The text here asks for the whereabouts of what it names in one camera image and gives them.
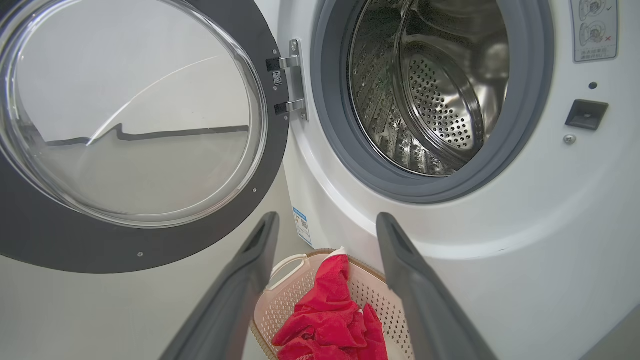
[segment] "front-load washing machine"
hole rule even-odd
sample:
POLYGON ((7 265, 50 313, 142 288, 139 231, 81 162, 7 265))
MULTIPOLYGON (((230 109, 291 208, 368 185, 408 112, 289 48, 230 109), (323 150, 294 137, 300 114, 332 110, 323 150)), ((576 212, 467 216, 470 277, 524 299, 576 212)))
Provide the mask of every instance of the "front-load washing machine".
POLYGON ((183 259, 284 162, 300 241, 382 269, 375 219, 393 214, 498 358, 577 359, 640 300, 640 3, 0 10, 5 256, 86 273, 183 259))
POLYGON ((278 45, 301 47, 284 159, 301 238, 382 268, 393 214, 503 359, 578 359, 640 303, 640 3, 278 9, 278 45))

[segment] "red clothing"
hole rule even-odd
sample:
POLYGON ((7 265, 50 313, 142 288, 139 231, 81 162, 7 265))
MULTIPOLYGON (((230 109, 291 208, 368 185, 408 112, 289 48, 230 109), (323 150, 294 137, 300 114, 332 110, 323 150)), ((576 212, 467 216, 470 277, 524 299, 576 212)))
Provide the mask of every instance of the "red clothing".
POLYGON ((382 323, 367 304, 349 294, 347 255, 330 256, 316 274, 314 287, 271 341, 281 346, 279 360, 388 360, 382 323))

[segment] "qr code sticker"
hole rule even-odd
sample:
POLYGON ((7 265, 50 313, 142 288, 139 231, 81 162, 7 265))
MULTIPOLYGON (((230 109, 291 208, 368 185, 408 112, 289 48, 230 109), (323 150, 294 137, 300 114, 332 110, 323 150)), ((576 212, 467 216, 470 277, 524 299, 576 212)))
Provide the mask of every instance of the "qr code sticker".
POLYGON ((298 230, 298 235, 305 240, 307 244, 312 245, 311 243, 311 233, 309 232, 309 224, 307 222, 307 217, 305 214, 300 212, 300 210, 293 208, 294 219, 296 221, 296 228, 298 230))
POLYGON ((273 73, 273 83, 276 85, 282 84, 282 74, 280 71, 276 71, 273 73))

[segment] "laundry basket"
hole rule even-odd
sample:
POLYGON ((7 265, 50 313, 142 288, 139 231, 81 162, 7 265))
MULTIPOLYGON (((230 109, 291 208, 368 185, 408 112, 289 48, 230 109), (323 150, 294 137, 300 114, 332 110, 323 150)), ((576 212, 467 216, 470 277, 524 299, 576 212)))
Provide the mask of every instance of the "laundry basket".
MULTIPOLYGON (((293 314, 294 306, 314 285, 316 272, 333 250, 317 250, 310 254, 294 255, 281 261, 273 269, 273 278, 282 268, 301 261, 291 273, 273 286, 268 286, 257 305, 251 330, 269 360, 277 360, 280 347, 271 339, 293 314)), ((389 360, 413 360, 411 337, 400 298, 387 287, 383 275, 362 262, 349 257, 349 292, 360 307, 369 303, 380 318, 387 344, 389 360)))

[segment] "stainless steel drum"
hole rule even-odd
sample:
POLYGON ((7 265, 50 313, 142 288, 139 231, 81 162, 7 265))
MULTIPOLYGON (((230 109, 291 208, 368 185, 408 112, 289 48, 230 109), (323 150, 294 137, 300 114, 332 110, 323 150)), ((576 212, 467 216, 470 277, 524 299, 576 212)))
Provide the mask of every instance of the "stainless steel drum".
POLYGON ((481 37, 504 29, 495 0, 419 0, 415 11, 429 25, 463 37, 481 37))
MULTIPOLYGON (((351 100, 364 133, 383 157, 425 176, 451 175, 480 150, 509 77, 502 18, 496 30, 463 36, 425 20, 421 10, 440 3, 370 1, 349 60, 351 100)), ((474 16, 495 18, 492 4, 483 1, 482 8, 474 16)))

